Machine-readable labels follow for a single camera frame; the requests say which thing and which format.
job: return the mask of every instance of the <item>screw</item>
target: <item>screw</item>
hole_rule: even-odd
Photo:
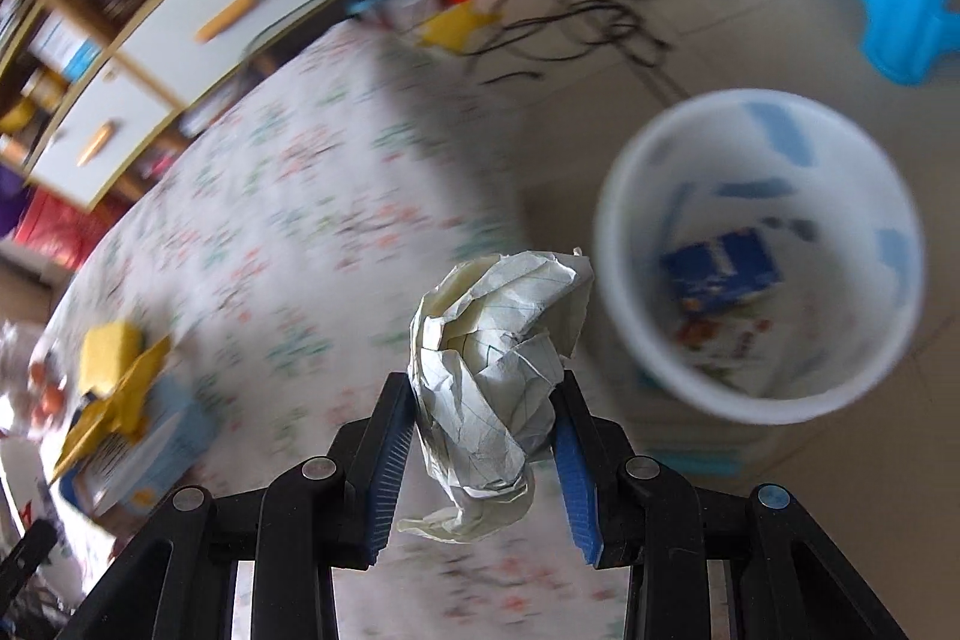
[[[326,456],[316,456],[310,461],[304,461],[304,467],[301,469],[307,480],[326,480],[328,477],[333,477],[336,471],[336,461]]]
[[[769,507],[771,510],[783,510],[790,504],[790,494],[787,490],[772,483],[760,487],[760,491],[757,491],[757,499],[762,506]]]
[[[650,456],[634,456],[627,461],[627,474],[637,480],[651,480],[659,475],[659,464]]]
[[[189,512],[197,509],[201,504],[203,504],[203,491],[194,488],[192,485],[181,488],[174,494],[174,507],[177,510]]]

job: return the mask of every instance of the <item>wooden handle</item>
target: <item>wooden handle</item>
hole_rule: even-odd
[[[116,130],[116,123],[113,121],[107,121],[101,125],[94,135],[90,137],[90,141],[85,148],[83,148],[80,155],[77,156],[77,166],[84,167],[88,165],[90,159],[104,148],[104,145],[109,142],[110,137],[113,136]]]
[[[200,44],[206,44],[213,39],[213,37],[219,36],[230,28],[230,26],[236,23],[237,20],[240,20],[243,15],[255,9],[259,3],[260,0],[232,1],[198,28],[197,33],[194,34],[194,39]]]

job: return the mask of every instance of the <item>blue gripper pad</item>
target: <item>blue gripper pad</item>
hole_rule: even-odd
[[[400,496],[400,482],[403,480],[403,468],[410,452],[410,441],[414,434],[413,394],[402,396],[392,410],[376,466],[373,468],[370,488],[367,494],[367,523],[364,546],[370,563],[387,547],[390,528],[394,525],[394,511]]]
[[[553,458],[573,542],[583,552],[584,561],[596,566],[603,551],[596,485],[587,471],[573,424],[565,415],[558,415],[554,426]]]

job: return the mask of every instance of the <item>trash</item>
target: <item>trash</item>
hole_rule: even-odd
[[[731,231],[664,256],[680,307],[716,313],[744,304],[781,282],[781,273],[756,229]]]
[[[442,542],[473,542],[520,520],[533,501],[529,461],[553,428],[587,314],[584,256],[525,252],[455,266],[411,324],[410,383],[427,472],[453,507],[397,524]]]
[[[750,396],[762,396],[776,378],[791,328],[751,314],[750,305],[683,322],[675,339],[686,363]]]

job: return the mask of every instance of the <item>cabinet door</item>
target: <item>cabinet door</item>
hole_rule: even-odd
[[[190,104],[240,63],[257,34],[310,0],[256,0],[229,28],[208,42],[198,41],[198,31],[234,1],[163,0],[120,52]]]
[[[67,112],[30,177],[78,206],[92,209],[171,111],[110,61]],[[80,155],[106,122],[113,126],[112,136],[79,166]]]

